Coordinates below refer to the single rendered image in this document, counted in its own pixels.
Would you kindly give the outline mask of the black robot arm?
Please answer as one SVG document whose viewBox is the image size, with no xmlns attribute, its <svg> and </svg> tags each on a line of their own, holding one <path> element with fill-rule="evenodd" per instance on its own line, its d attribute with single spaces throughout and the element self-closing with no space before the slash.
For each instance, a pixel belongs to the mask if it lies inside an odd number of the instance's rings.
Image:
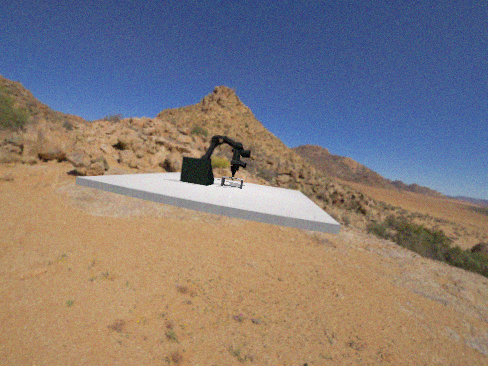
<svg viewBox="0 0 488 366">
<path fill-rule="evenodd" d="M 219 143 L 218 138 L 222 139 L 223 142 Z M 210 148 L 207 150 L 206 154 L 200 158 L 209 159 L 211 161 L 210 156 L 211 156 L 215 146 L 221 145 L 222 143 L 227 143 L 233 147 L 233 149 L 231 149 L 233 152 L 233 156 L 239 156 L 240 157 L 240 155 L 241 155 L 244 158 L 250 158 L 251 150 L 244 150 L 241 142 L 235 142 L 234 140 L 230 140 L 226 136 L 220 136 L 220 135 L 216 135 L 216 136 L 212 137 L 212 143 L 211 143 Z M 240 166 L 243 168 L 246 167 L 246 165 L 247 165 L 246 162 L 243 162 L 240 159 L 238 161 L 239 161 L 238 167 L 240 167 Z"/>
</svg>

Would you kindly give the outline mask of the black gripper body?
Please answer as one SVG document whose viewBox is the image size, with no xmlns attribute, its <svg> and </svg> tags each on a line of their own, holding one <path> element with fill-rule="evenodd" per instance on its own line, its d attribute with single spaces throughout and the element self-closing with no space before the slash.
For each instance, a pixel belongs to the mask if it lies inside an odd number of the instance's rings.
<svg viewBox="0 0 488 366">
<path fill-rule="evenodd" d="M 238 167 L 239 166 L 239 161 L 238 161 L 239 159 L 240 159 L 239 156 L 233 156 L 230 164 L 232 166 Z"/>
</svg>

